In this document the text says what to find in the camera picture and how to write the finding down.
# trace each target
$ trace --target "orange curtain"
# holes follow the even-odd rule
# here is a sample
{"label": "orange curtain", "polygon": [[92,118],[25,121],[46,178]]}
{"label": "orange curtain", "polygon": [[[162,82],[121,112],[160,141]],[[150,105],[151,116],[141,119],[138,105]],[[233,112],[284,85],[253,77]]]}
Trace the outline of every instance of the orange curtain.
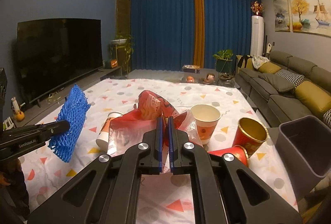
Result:
{"label": "orange curtain", "polygon": [[195,2],[195,41],[193,64],[204,67],[205,58],[205,3],[204,0]]}

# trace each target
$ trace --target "blue mesh net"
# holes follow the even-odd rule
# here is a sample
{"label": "blue mesh net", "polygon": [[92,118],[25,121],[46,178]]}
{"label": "blue mesh net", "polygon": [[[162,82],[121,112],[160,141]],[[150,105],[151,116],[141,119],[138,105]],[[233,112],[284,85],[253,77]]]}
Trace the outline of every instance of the blue mesh net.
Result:
{"label": "blue mesh net", "polygon": [[71,159],[90,106],[84,92],[75,85],[56,119],[56,121],[67,120],[70,123],[70,129],[61,135],[53,136],[48,145],[64,162],[69,162]]}

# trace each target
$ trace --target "gray sofa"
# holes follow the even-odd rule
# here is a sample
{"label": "gray sofa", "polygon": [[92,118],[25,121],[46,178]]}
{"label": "gray sofa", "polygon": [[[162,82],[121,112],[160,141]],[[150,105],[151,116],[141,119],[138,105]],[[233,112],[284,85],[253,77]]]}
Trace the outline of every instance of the gray sofa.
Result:
{"label": "gray sofa", "polygon": [[[317,64],[281,51],[272,51],[270,60],[283,69],[304,75],[305,80],[311,81],[331,95],[331,73]],[[241,68],[235,80],[241,90],[256,104],[271,127],[312,115],[292,93],[279,93],[271,84],[259,78],[259,75],[261,73],[257,70]]]}

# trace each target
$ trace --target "paper cup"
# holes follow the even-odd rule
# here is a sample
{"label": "paper cup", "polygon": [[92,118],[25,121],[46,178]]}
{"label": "paper cup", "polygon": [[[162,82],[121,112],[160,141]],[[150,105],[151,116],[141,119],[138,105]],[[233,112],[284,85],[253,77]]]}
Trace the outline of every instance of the paper cup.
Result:
{"label": "paper cup", "polygon": [[248,167],[248,154],[246,149],[244,149],[242,146],[233,146],[230,148],[215,150],[215,151],[209,151],[209,154],[213,154],[216,156],[223,156],[225,153],[231,153],[234,155],[237,159],[239,159],[243,164],[245,164]]}
{"label": "paper cup", "polygon": [[215,107],[207,104],[196,104],[191,107],[195,118],[198,134],[203,145],[208,144],[221,113]]}
{"label": "paper cup", "polygon": [[97,143],[97,145],[100,147],[100,149],[102,151],[107,152],[108,150],[108,142],[109,142],[109,125],[110,125],[110,121],[114,118],[118,118],[121,117],[123,114],[121,112],[110,112],[108,114],[108,118],[105,121],[103,127],[101,128],[101,132],[99,133],[97,139],[95,140],[95,142]]}
{"label": "paper cup", "polygon": [[241,118],[232,146],[242,146],[251,157],[267,137],[268,130],[261,122],[251,118]]}

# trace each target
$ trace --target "gray bin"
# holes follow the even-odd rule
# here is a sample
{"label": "gray bin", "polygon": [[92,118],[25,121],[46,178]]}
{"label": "gray bin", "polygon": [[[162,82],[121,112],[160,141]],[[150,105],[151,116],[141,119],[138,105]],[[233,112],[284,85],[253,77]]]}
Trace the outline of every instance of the gray bin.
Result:
{"label": "gray bin", "polygon": [[297,201],[307,195],[331,169],[331,129],[314,116],[281,124],[275,146]]}

